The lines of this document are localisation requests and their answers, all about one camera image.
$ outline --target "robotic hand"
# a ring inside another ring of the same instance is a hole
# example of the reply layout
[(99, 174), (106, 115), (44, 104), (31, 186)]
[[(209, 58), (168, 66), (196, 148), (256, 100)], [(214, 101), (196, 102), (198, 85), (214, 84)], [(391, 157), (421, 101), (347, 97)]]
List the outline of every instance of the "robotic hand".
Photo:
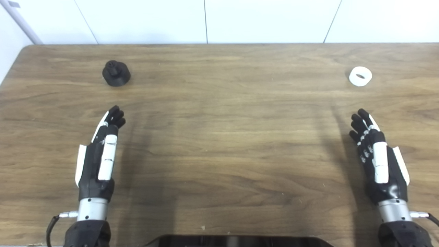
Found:
[(428, 232), (412, 218), (437, 219), (425, 212), (409, 211), (407, 186), (410, 177), (398, 147), (387, 146), (373, 117), (364, 109), (352, 115), (349, 135), (358, 146), (366, 174), (366, 194), (378, 207), (382, 224), (378, 231), (384, 247), (432, 247)]
[(113, 106), (99, 122), (88, 146), (80, 145), (75, 182), (79, 187), (79, 210), (54, 216), (47, 228), (50, 233), (59, 218), (77, 217), (65, 234), (65, 247), (108, 247), (111, 238), (107, 207), (114, 191), (112, 179), (119, 129), (125, 124), (123, 111)]

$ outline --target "white cylinder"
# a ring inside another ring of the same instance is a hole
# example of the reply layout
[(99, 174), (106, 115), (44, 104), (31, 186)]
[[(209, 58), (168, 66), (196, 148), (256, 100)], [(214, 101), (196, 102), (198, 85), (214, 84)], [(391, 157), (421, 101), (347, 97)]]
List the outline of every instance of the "white cylinder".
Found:
[(108, 200), (102, 198), (84, 198), (79, 202), (76, 221), (106, 220)]
[(394, 221), (412, 221), (407, 202), (402, 199), (389, 199), (378, 203), (383, 223)]
[(363, 87), (372, 79), (372, 72), (362, 66), (352, 69), (349, 75), (349, 81), (357, 87)]

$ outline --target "black cable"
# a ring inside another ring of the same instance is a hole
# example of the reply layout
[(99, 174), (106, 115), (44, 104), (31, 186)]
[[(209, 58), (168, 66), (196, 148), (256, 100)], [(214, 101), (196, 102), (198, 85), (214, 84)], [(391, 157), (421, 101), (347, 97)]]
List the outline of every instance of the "black cable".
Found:
[(54, 228), (56, 222), (58, 222), (59, 220), (59, 215), (56, 215), (52, 218), (52, 220), (50, 221), (49, 225), (47, 226), (47, 230), (46, 230), (46, 244), (47, 247), (52, 247), (52, 244), (50, 243), (50, 233), (52, 233), (52, 229)]
[(436, 217), (434, 217), (432, 214), (428, 213), (428, 217), (427, 219), (431, 220), (432, 222), (434, 222), (437, 226), (439, 226), (439, 220), (436, 219)]

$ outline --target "black knob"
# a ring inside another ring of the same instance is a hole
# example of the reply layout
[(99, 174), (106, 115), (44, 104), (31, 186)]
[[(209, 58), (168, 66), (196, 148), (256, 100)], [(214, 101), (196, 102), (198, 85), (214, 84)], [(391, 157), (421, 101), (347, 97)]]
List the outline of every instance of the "black knob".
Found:
[(131, 78), (128, 67), (123, 62), (115, 60), (108, 61), (102, 71), (102, 76), (108, 85), (112, 87), (120, 87), (125, 85)]

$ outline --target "white finger segment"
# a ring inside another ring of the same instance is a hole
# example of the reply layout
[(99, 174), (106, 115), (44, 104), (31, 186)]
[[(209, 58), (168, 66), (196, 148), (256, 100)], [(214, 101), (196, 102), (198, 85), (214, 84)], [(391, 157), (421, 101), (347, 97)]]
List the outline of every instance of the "white finger segment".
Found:
[(389, 164), (387, 162), (387, 143), (376, 142), (373, 144), (375, 167), (375, 182), (385, 184), (389, 182)]
[(97, 132), (99, 131), (99, 128), (100, 128), (101, 126), (108, 126), (108, 123), (105, 121), (105, 119), (107, 118), (107, 116), (108, 116), (108, 111), (105, 113), (105, 115), (102, 117), (101, 121), (100, 121), (99, 124), (97, 125), (97, 128), (96, 128), (96, 130), (94, 131), (94, 135), (93, 135), (93, 138), (91, 139), (91, 142), (93, 142), (94, 139), (96, 138), (96, 134), (97, 134)]
[(366, 128), (367, 128), (368, 130), (370, 130), (369, 127), (367, 126), (366, 121), (364, 121), (364, 119), (363, 119), (363, 124), (366, 126)]
[(398, 163), (399, 169), (401, 170), (401, 173), (403, 174), (403, 178), (406, 181), (406, 184), (409, 185), (410, 175), (409, 171), (407, 170), (406, 163), (404, 162), (403, 155), (401, 154), (401, 150), (399, 149), (399, 147), (394, 147), (393, 152), (395, 153), (396, 161)]
[(372, 122), (372, 125), (373, 125), (373, 127), (369, 127), (370, 129), (375, 129), (375, 130), (378, 130), (378, 131), (381, 131), (380, 130), (380, 127), (378, 127), (378, 124), (377, 124), (377, 122), (375, 122), (375, 119), (372, 117), (372, 115), (371, 114), (369, 114), (369, 118), (370, 118), (370, 120), (371, 120), (371, 122)]
[(79, 187), (79, 181), (81, 180), (82, 171), (84, 169), (84, 160), (85, 160), (86, 151), (87, 151), (87, 146), (79, 145), (78, 159), (76, 161), (76, 173), (75, 173), (75, 183), (76, 186), (78, 187)]
[(114, 157), (116, 155), (117, 136), (109, 134), (105, 137), (104, 150), (102, 152), (101, 167), (97, 178), (110, 180), (113, 173)]

